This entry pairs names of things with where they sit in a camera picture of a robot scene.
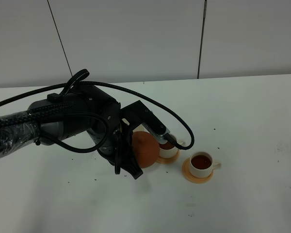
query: brown liquid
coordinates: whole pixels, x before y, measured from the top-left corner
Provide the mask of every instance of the brown liquid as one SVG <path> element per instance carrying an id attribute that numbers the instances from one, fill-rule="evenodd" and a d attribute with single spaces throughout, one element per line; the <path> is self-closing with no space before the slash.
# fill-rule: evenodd
<path id="1" fill-rule="evenodd" d="M 191 163 L 197 169 L 207 169 L 211 166 L 211 160 L 205 155 L 195 156 Z"/>
<path id="2" fill-rule="evenodd" d="M 160 148 L 162 148 L 164 150 L 170 150 L 174 147 L 175 146 L 173 144 L 171 144 L 170 142 L 167 142 L 166 144 L 160 144 Z"/>

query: white wall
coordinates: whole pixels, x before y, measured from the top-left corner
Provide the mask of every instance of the white wall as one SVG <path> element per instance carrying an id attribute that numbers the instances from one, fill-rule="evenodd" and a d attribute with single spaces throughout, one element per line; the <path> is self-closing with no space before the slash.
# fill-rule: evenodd
<path id="1" fill-rule="evenodd" d="M 50 0 L 75 73 L 103 82 L 197 78 L 203 0 Z"/>
<path id="2" fill-rule="evenodd" d="M 0 86 L 71 77 L 46 0 L 0 0 Z"/>
<path id="3" fill-rule="evenodd" d="M 209 0 L 201 78 L 290 74 L 291 0 Z"/>

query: orange ball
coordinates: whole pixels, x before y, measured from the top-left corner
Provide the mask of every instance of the orange ball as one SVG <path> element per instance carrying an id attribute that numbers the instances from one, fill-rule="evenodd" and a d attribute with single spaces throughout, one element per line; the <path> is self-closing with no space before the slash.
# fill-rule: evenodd
<path id="1" fill-rule="evenodd" d="M 160 155 L 159 143 L 151 134 L 143 131 L 133 133 L 132 150 L 140 168 L 153 165 Z"/>

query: white teacup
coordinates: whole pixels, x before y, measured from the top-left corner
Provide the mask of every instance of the white teacup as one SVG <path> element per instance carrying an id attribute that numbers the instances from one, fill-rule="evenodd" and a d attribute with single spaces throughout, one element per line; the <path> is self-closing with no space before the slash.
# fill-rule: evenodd
<path id="1" fill-rule="evenodd" d="M 204 155 L 207 158 L 209 158 L 211 161 L 210 167 L 208 167 L 206 169 L 198 169 L 198 168 L 194 167 L 192 165 L 192 159 L 198 155 Z M 213 160 L 211 155 L 206 153 L 206 152 L 196 152 L 190 157 L 189 171 L 193 176 L 195 176 L 197 178 L 206 178 L 212 173 L 212 170 L 220 169 L 220 168 L 221 168 L 221 162 L 219 160 Z"/>
<path id="2" fill-rule="evenodd" d="M 168 150 L 165 150 L 165 149 L 162 149 L 160 148 L 160 157 L 161 158 L 164 158 L 164 159 L 170 159 L 172 157 L 174 157 L 177 153 L 178 153 L 179 149 L 177 147 L 173 147 L 171 149 L 168 149 Z"/>

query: white table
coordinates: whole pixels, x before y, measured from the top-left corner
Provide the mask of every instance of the white table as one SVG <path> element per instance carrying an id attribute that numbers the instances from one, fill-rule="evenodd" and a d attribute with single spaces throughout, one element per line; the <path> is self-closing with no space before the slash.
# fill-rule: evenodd
<path id="1" fill-rule="evenodd" d="M 31 144 L 0 159 L 0 233 L 291 233 L 291 75 L 122 83 L 170 107 L 196 142 L 136 181 L 98 153 Z M 36 87 L 0 89 L 0 100 Z M 103 88 L 122 103 L 138 98 Z M 26 110 L 39 94 L 0 108 Z M 179 139 L 185 129 L 144 101 Z M 86 134 L 66 141 L 80 148 Z M 194 151 L 222 161 L 204 184 L 181 165 Z"/>

